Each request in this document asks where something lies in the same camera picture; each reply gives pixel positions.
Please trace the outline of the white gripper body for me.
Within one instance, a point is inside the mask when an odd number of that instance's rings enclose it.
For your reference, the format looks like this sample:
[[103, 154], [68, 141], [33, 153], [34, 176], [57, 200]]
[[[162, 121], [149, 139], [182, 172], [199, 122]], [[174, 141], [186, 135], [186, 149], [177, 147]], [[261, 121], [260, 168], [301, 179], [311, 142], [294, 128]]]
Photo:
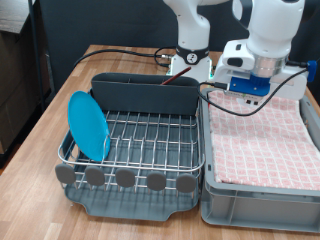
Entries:
[[287, 57], [268, 58], [253, 53], [246, 40], [229, 41], [220, 56], [213, 81], [227, 85], [225, 94], [244, 100], [263, 100], [287, 78], [301, 71], [286, 66]]

